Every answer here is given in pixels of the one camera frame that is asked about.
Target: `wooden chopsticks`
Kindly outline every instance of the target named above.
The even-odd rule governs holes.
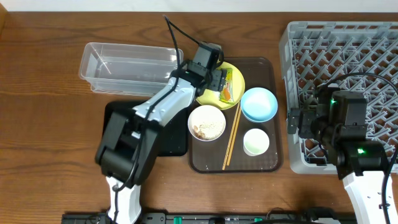
[[[225,170],[225,166],[229,166],[229,162],[231,161],[232,151],[234,149],[234,144],[235,144],[236,132],[238,130],[239,119],[241,117],[240,104],[241,104],[241,102],[239,102],[236,107],[234,122],[232,124],[232,130],[231,130],[231,134],[229,135],[228,146],[226,148],[226,153],[225,153],[225,158],[224,158],[224,163],[223,163],[223,170]]]

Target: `white cup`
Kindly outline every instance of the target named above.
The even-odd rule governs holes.
[[[250,129],[243,136],[243,150],[248,156],[258,156],[267,151],[269,137],[263,130]]]

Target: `snack packet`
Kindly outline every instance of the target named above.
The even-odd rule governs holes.
[[[234,104],[232,95],[232,68],[226,69],[225,85],[220,93],[220,101],[227,104]]]

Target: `white bowl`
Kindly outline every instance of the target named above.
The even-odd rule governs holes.
[[[250,129],[243,136],[243,150],[248,156],[258,156],[267,151],[269,137],[261,129]]]
[[[195,134],[193,127],[199,126],[203,122],[212,122],[212,121],[221,122],[222,128],[221,128],[220,134],[218,134],[217,136],[215,136],[212,139],[198,138]],[[188,118],[189,132],[191,132],[193,137],[195,137],[196,139],[199,139],[201,141],[212,141],[212,140],[219,138],[222,135],[222,133],[224,132],[225,126],[226,126],[225,116],[224,116],[223,112],[221,112],[215,106],[210,106],[210,105],[199,106],[192,111],[192,113],[189,115],[189,118]]]

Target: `wooden table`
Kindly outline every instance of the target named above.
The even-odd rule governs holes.
[[[226,57],[265,57],[274,65],[285,127],[286,96],[278,42],[290,21],[398,21],[398,14],[168,13],[197,39],[221,44]],[[176,34],[185,57],[197,47]],[[94,163],[105,105],[133,97],[93,93],[80,80],[88,42],[172,47],[162,13],[12,12],[0,38],[0,220],[59,223],[65,212],[98,212],[109,188]],[[284,165],[271,174],[203,175],[188,156],[158,158],[142,186],[141,204],[169,212],[266,213],[353,207],[335,175],[298,175]],[[394,194],[398,178],[393,176]]]

